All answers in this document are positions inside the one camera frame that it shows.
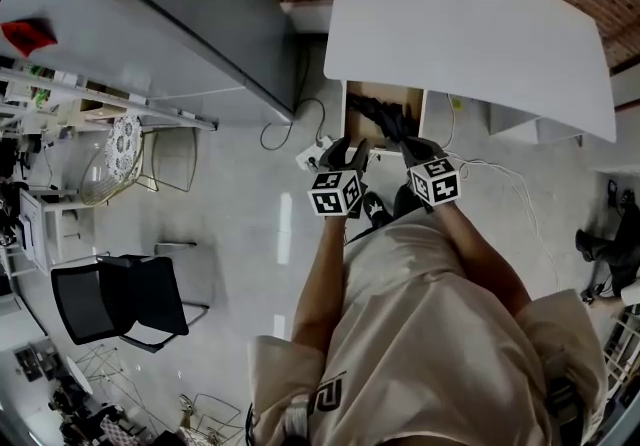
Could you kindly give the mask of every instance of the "wooden drawer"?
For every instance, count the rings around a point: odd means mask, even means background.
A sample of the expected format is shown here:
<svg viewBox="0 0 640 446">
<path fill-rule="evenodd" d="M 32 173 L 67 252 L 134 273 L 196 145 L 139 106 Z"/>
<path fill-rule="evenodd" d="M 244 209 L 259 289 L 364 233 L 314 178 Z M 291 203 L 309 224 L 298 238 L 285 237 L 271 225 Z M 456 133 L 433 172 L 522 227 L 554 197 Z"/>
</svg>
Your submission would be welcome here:
<svg viewBox="0 0 640 446">
<path fill-rule="evenodd" d="M 357 94 L 376 98 L 382 103 L 398 103 L 402 105 L 404 114 L 411 109 L 413 117 L 419 125 L 418 136 L 422 136 L 427 91 L 402 87 L 399 85 L 386 85 L 382 83 L 368 83 L 356 81 L 342 82 L 342 119 L 340 135 L 351 136 L 351 147 L 356 148 L 364 138 L 369 140 L 372 153 L 400 155 L 400 148 L 389 139 L 384 138 L 382 130 L 373 121 L 367 119 L 360 112 L 347 110 L 347 94 Z"/>
</svg>

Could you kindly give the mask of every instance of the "red object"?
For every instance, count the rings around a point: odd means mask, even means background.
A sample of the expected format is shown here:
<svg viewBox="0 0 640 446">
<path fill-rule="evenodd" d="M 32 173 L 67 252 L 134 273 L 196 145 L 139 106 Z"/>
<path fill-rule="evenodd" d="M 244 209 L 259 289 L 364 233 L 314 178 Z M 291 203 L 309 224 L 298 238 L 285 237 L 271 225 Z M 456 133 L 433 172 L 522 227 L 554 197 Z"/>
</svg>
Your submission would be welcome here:
<svg viewBox="0 0 640 446">
<path fill-rule="evenodd" d="M 0 27 L 7 40 L 13 44 L 25 58 L 27 58 L 33 50 L 58 44 L 58 41 L 32 21 L 2 23 Z"/>
</svg>

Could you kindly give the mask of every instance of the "beige t-shirt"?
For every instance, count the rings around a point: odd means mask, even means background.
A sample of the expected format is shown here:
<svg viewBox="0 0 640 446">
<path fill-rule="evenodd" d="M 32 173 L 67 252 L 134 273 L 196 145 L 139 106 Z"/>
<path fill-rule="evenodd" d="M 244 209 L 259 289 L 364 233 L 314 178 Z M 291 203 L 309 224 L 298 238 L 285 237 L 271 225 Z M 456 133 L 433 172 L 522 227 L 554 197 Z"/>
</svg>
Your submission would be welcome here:
<svg viewBox="0 0 640 446">
<path fill-rule="evenodd" d="M 418 210 L 349 246 L 326 359 L 268 336 L 251 345 L 256 444 L 282 443 L 284 410 L 300 394 L 310 395 L 314 445 L 550 444 L 543 362 L 562 349 L 585 402 L 585 439 L 595 430 L 607 381 L 576 292 L 514 319 L 464 277 L 433 220 Z"/>
</svg>

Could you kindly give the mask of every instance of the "tiled floor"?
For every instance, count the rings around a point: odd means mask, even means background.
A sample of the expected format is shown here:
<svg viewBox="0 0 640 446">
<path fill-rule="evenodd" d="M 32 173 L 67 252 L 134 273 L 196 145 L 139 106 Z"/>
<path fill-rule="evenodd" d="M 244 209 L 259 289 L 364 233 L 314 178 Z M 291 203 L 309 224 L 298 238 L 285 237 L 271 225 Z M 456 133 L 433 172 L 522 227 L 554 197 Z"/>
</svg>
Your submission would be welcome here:
<svg viewBox="0 0 640 446">
<path fill-rule="evenodd" d="M 305 96 L 324 102 L 327 119 L 323 133 L 337 137 L 341 85 L 324 79 L 323 55 L 323 46 L 314 45 Z M 289 335 L 297 297 L 322 228 L 306 193 L 313 176 L 302 172 L 294 157 L 313 142 L 320 116 L 317 105 L 306 105 L 289 141 L 275 152 L 260 147 L 261 128 L 222 124 L 218 132 L 200 133 L 197 170 L 189 194 L 170 188 L 155 194 L 134 186 L 109 206 L 81 214 L 84 246 L 77 244 L 74 252 L 84 248 L 90 253 L 93 246 L 113 255 L 149 253 L 158 240 L 199 245 L 197 251 L 180 254 L 179 282 L 183 298 L 211 304 L 206 318 L 189 336 L 156 355 L 111 342 L 118 347 L 124 374 L 157 417 L 157 428 L 162 428 L 160 422 L 169 427 L 178 424 L 177 397 L 181 393 L 191 397 L 206 393 L 245 410 L 249 404 L 247 341 L 258 334 L 272 334 L 274 323 L 281 320 L 278 316 L 284 317 L 284 334 Z M 425 121 L 426 136 L 438 142 L 447 140 L 451 111 L 446 96 L 430 95 Z M 285 133 L 284 128 L 274 127 L 267 131 L 265 143 L 277 144 Z M 186 167 L 192 160 L 188 141 L 189 137 L 183 136 L 160 143 L 164 146 L 158 153 L 161 172 L 178 184 L 186 182 Z M 77 186 L 86 164 L 80 158 L 87 159 L 95 143 L 99 145 L 98 138 L 85 137 L 54 147 L 49 152 L 54 182 L 63 174 L 63 184 Z M 451 149 L 462 157 L 483 158 L 524 176 L 544 244 L 527 218 L 523 189 L 520 187 L 524 201 L 510 179 L 494 169 L 470 167 L 459 205 L 513 265 L 531 295 L 543 296 L 558 288 L 583 289 L 591 267 L 576 252 L 573 237 L 577 228 L 588 223 L 591 210 L 601 205 L 603 183 L 587 169 L 577 143 L 568 140 L 525 146 L 489 138 L 485 108 L 463 99 L 462 108 L 456 111 Z M 404 181 L 404 172 L 400 158 L 374 160 L 366 182 L 391 201 Z M 34 173 L 34 180 L 39 178 L 41 183 L 49 179 L 42 159 Z M 519 184 L 518 177 L 512 177 Z M 365 225 L 364 219 L 350 224 L 348 236 Z M 20 284 L 64 355 L 79 358 L 86 353 L 87 348 L 73 345 L 64 331 L 48 278 L 34 273 L 22 278 Z M 606 319 L 594 318 L 604 331 Z M 117 389 L 111 398 L 133 407 Z"/>
</svg>

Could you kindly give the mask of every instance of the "white cable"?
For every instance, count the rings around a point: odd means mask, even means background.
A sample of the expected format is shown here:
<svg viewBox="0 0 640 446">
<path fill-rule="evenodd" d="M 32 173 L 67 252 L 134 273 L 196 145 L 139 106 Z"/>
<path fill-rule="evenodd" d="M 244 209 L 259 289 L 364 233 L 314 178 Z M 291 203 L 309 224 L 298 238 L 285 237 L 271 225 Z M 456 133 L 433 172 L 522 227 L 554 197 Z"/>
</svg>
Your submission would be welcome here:
<svg viewBox="0 0 640 446">
<path fill-rule="evenodd" d="M 509 178 L 509 181 L 511 182 L 511 187 L 515 190 L 516 194 L 518 194 L 518 197 L 520 198 L 520 202 L 522 202 L 522 206 L 523 206 L 525 215 L 527 216 L 527 220 L 529 221 L 529 225 L 531 225 L 534 235 L 536 236 L 536 238 L 538 239 L 538 241 L 540 242 L 540 244 L 544 248 L 544 251 L 545 251 L 547 257 L 549 258 L 549 261 L 551 262 L 551 266 L 553 268 L 553 273 L 554 273 L 555 278 L 556 278 L 556 290 L 560 291 L 560 276 L 558 275 L 558 270 L 557 270 L 558 267 L 556 265 L 555 260 L 553 259 L 553 256 L 551 255 L 551 252 L 549 251 L 549 247 L 547 246 L 545 241 L 542 239 L 542 236 L 540 235 L 540 227 L 538 225 L 538 217 L 536 216 L 536 212 L 533 209 L 533 202 L 531 200 L 531 195 L 529 194 L 529 189 L 527 188 L 527 183 L 526 183 L 526 181 L 524 179 L 524 176 L 522 174 L 520 174 L 519 172 L 515 171 L 515 170 L 511 170 L 511 169 L 508 169 L 508 168 L 504 167 L 503 165 L 500 165 L 499 163 L 487 162 L 486 160 L 483 160 L 481 158 L 474 158 L 472 160 L 465 160 L 460 155 L 458 155 L 458 154 L 456 154 L 454 152 L 446 151 L 446 149 L 453 142 L 454 133 L 455 133 L 455 126 L 456 126 L 456 113 L 455 113 L 455 110 L 453 108 L 453 103 L 451 101 L 451 96 L 449 94 L 447 94 L 447 99 L 449 100 L 449 106 L 451 107 L 451 116 L 452 116 L 451 134 L 449 135 L 448 142 L 444 145 L 442 150 L 445 151 L 445 153 L 448 154 L 449 156 L 451 156 L 453 159 L 462 162 L 462 165 L 460 165 L 460 169 L 459 169 L 460 171 L 462 171 L 462 169 L 465 168 L 465 166 L 467 166 L 467 165 L 484 165 L 484 166 L 487 166 L 487 167 L 491 167 L 494 170 L 497 170 L 498 172 L 500 172 L 501 174 L 503 174 L 503 175 L 505 175 L 505 176 L 507 176 Z M 525 196 L 526 196 L 526 199 L 527 199 L 526 203 L 525 203 L 524 197 L 522 196 L 522 194 L 520 193 L 520 190 L 518 189 L 518 186 L 517 186 L 516 182 L 513 180 L 513 178 L 511 177 L 510 174 L 515 174 L 516 176 L 518 176 L 520 178 L 520 181 L 522 182 L 522 188 L 524 189 L 524 193 L 525 193 Z M 465 180 L 468 177 L 469 177 L 469 167 L 467 167 L 467 175 L 465 177 L 461 176 L 461 179 Z"/>
<path fill-rule="evenodd" d="M 152 98 L 147 98 L 148 101 L 162 101 L 165 99 L 181 99 L 181 98 L 195 98 L 198 96 L 206 96 L 208 94 L 219 94 L 221 92 L 231 92 L 232 90 L 242 90 L 246 89 L 244 85 L 240 87 L 229 87 L 228 89 L 217 89 L 217 90 L 205 90 L 204 92 L 195 92 L 193 94 L 181 94 L 178 96 L 155 96 Z"/>
</svg>

